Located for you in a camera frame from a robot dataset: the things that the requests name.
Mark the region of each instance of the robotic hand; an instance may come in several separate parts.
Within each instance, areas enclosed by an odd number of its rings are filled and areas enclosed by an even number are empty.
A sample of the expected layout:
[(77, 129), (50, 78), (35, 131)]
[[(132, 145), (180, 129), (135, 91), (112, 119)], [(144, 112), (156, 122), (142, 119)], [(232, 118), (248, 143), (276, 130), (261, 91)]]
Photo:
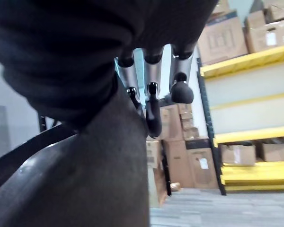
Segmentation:
[[(188, 86), (193, 49), (195, 44), (184, 47), (172, 45), (169, 91), (175, 103), (192, 103), (193, 91)], [(146, 96), (146, 122), (151, 137), (157, 137), (162, 131), (159, 93), (161, 65), (164, 47), (143, 49), (144, 92)], [(135, 105), (138, 114), (144, 118), (140, 102), (140, 92), (135, 70), (133, 51), (123, 53), (116, 59), (119, 76)]]

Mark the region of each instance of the black shelf post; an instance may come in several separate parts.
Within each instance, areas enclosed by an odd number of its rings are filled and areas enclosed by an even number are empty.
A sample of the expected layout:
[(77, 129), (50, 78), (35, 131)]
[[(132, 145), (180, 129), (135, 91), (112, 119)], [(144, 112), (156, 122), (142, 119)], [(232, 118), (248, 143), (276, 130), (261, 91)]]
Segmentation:
[(198, 83), (199, 83), (199, 88), (200, 88), (200, 93), (201, 93), (201, 100), (202, 100), (202, 106), (204, 110), (207, 133), (208, 133), (210, 146), (211, 146), (212, 154), (213, 154), (214, 168), (216, 170), (216, 177), (217, 177), (218, 186), (219, 186), (221, 195), (226, 195), (225, 186), (221, 183), (221, 177), (220, 177), (220, 175), (222, 174), (221, 150), (219, 148), (216, 148), (213, 143), (213, 139), (214, 139), (213, 123), (212, 123), (212, 118), (210, 116), (210, 109), (209, 109), (209, 104), (208, 104), (208, 99), (207, 99), (207, 94), (206, 94), (205, 81), (204, 81), (204, 78), (200, 74), (200, 68), (202, 66), (200, 58), (197, 58), (197, 64), (198, 64), (198, 69), (199, 69), (197, 72), (197, 78), (198, 78)]
[(43, 131), (47, 130), (45, 116), (42, 116), (42, 115), (38, 114), (38, 120), (39, 120), (40, 132), (43, 132)]

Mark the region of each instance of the dark gray fabric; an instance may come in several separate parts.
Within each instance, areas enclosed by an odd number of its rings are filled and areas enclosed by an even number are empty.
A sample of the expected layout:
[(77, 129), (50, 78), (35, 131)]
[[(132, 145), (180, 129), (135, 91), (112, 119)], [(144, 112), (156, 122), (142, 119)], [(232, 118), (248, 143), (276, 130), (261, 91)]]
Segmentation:
[(146, 128), (124, 87), (0, 188), (0, 227), (147, 227)]

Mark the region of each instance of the yellow shelf beam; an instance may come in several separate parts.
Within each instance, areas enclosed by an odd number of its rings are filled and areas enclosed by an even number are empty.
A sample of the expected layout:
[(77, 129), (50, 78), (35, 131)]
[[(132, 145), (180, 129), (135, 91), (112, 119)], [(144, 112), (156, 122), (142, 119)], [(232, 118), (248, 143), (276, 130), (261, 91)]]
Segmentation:
[(249, 131), (238, 131), (224, 134), (216, 134), (215, 143), (229, 143), (246, 140), (261, 140), (275, 137), (284, 137), (284, 126), (275, 128), (266, 128)]
[(284, 184), (280, 185), (243, 185), (243, 186), (225, 186), (226, 191), (278, 191), (284, 190)]
[(280, 63), (284, 63), (284, 46), (205, 66), (200, 69), (200, 73), (201, 76), (208, 80), (233, 76), (241, 72), (261, 69)]
[(223, 109), (223, 108), (228, 108), (228, 107), (233, 107), (233, 106), (238, 106), (238, 105), (246, 105), (246, 104), (251, 104), (251, 103), (264, 102), (264, 101), (279, 99), (279, 98), (284, 98), (284, 93), (216, 105), (216, 106), (210, 107), (210, 110), (218, 110), (218, 109)]

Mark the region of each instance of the gray wall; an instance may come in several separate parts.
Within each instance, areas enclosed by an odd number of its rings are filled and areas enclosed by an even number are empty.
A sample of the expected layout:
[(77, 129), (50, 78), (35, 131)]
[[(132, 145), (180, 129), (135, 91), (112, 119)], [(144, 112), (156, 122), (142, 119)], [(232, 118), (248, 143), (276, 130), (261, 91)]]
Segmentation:
[(6, 84), (1, 71), (0, 65), (0, 156), (39, 132), (36, 111)]

